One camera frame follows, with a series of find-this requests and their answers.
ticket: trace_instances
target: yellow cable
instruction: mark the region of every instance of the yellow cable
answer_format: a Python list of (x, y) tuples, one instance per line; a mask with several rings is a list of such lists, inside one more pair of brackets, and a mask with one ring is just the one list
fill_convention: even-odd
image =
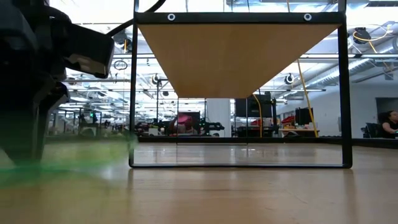
[(257, 103), (259, 104), (259, 112), (260, 112), (260, 138), (262, 138), (262, 113), (261, 113), (261, 104), (257, 97), (253, 94), (254, 99), (256, 99)]
[[(287, 4), (287, 10), (288, 12), (290, 12), (290, 4), (289, 4), (289, 0), (286, 0), (286, 4)], [(303, 73), (301, 72), (301, 66), (300, 66), (300, 60), (297, 59), (297, 65), (298, 65), (298, 72), (300, 74), (300, 79), (301, 79), (301, 84), (303, 85), (303, 89), (304, 89), (304, 95), (307, 99), (307, 105), (308, 105), (308, 111), (310, 113), (310, 117), (311, 117), (311, 122), (313, 125), (313, 132), (315, 133), (315, 137), (318, 137), (318, 130), (317, 130), (317, 124), (315, 123), (315, 120), (313, 118), (313, 114), (312, 114), (312, 110), (311, 110), (311, 103), (310, 103), (310, 98), (308, 97), (308, 92), (307, 92), (307, 87), (305, 86), (305, 81), (303, 78)]]
[(386, 35), (388, 34), (388, 30), (389, 29), (390, 29), (390, 26), (387, 26), (386, 33), (384, 35), (382, 35), (381, 37), (378, 37), (378, 38), (375, 38), (375, 39), (362, 39), (362, 38), (359, 38), (359, 37), (355, 36), (355, 34), (358, 33), (356, 31), (353, 33), (353, 36), (354, 36), (355, 39), (362, 40), (362, 41), (375, 41), (375, 40), (380, 40), (382, 38), (385, 38)]
[[(369, 45), (371, 46), (371, 48), (373, 49), (374, 53), (377, 54), (377, 50), (374, 48), (373, 44), (371, 41), (368, 41)], [(393, 73), (392, 68), (390, 66), (388, 66), (384, 61), (383, 61), (384, 66), (386, 66), (386, 68), (388, 70), (390, 70), (391, 73)]]

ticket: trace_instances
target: person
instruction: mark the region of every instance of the person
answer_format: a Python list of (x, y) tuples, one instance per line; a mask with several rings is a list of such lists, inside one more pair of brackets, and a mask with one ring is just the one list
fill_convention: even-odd
[(379, 122), (382, 125), (382, 137), (395, 139), (398, 132), (398, 112), (388, 111), (379, 114)]
[(110, 124), (111, 124), (111, 123), (110, 123), (108, 120), (105, 120), (105, 122), (104, 122), (104, 127), (105, 127), (105, 128), (108, 128)]

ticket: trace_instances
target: white pillar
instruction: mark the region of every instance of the white pillar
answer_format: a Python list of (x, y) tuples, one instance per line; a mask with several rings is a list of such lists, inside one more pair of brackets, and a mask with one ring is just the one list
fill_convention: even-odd
[(231, 103), (229, 99), (207, 99), (206, 121), (220, 122), (224, 131), (210, 131), (218, 133), (220, 137), (231, 137)]

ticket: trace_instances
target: shelf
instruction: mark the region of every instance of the shelf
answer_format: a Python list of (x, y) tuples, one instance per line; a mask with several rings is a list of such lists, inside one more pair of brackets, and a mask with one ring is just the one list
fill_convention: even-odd
[(337, 29), (338, 12), (137, 13), (181, 98), (246, 98)]

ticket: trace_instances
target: white wall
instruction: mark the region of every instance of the white wall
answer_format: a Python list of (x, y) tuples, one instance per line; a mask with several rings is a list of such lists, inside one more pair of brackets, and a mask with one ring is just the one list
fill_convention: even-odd
[[(377, 122), (376, 98), (398, 97), (395, 85), (351, 84), (351, 129), (353, 138), (362, 138), (361, 128), (366, 123)], [(337, 136), (340, 116), (339, 86), (327, 87), (324, 92), (309, 93), (315, 121), (318, 123), (320, 136)], [(277, 107), (277, 114), (292, 111), (298, 107), (306, 108), (307, 101), (288, 101), (288, 105)]]
[(220, 122), (224, 126), (223, 131), (210, 131), (210, 134), (218, 133), (220, 137), (231, 137), (231, 102), (229, 99), (207, 99), (207, 121)]
[(353, 138), (362, 138), (365, 123), (377, 123), (376, 98), (398, 97), (395, 85), (351, 85), (351, 127)]
[[(340, 94), (338, 86), (326, 87), (323, 92), (308, 94), (315, 122), (318, 124), (319, 136), (339, 136), (338, 117), (340, 116)], [(278, 105), (277, 114), (306, 108), (307, 101), (288, 101), (288, 105)]]

